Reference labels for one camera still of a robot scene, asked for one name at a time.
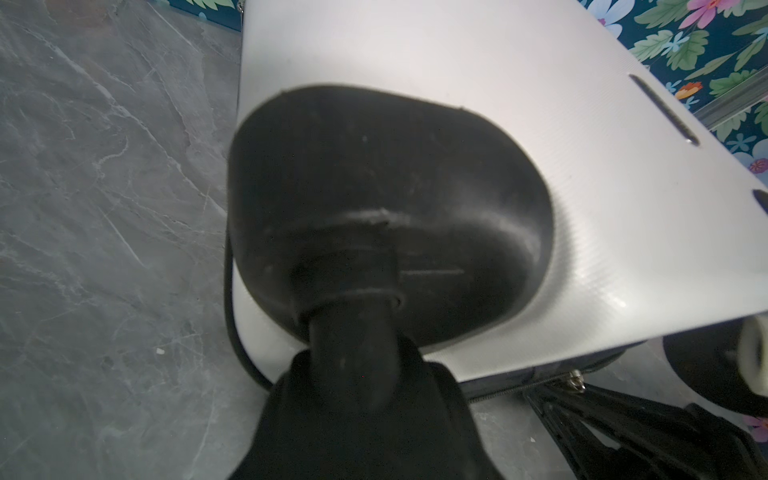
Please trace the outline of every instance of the gray marble tile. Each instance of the gray marble tile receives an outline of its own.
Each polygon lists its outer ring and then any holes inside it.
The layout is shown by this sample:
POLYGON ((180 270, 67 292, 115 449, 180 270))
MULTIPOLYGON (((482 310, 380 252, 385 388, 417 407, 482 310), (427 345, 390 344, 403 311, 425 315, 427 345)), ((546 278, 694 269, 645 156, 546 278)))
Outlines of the gray marble tile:
MULTIPOLYGON (((223 324, 240 35, 162 4, 0 0, 0 479, 225 478, 265 392, 223 324)), ((684 404, 657 346, 594 381, 684 404)), ((573 478, 515 397, 507 478, 573 478)))

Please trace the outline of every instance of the pink flower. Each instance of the pink flower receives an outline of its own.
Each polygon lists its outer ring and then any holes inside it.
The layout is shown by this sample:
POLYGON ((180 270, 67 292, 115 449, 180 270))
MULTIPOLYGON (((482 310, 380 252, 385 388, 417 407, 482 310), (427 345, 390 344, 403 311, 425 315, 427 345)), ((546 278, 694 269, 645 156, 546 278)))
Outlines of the pink flower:
POLYGON ((688 10, 695 10, 694 13, 688 15, 683 23, 680 24, 680 28, 686 28, 694 24, 696 20, 699 21, 699 28, 704 28, 715 19, 715 15, 718 12, 722 12, 727 8, 735 7, 741 0, 690 0, 688 2, 688 10))
POLYGON ((756 417, 744 416, 744 423, 750 427, 755 427, 750 432, 755 442, 768 442, 768 419, 758 419, 756 417))

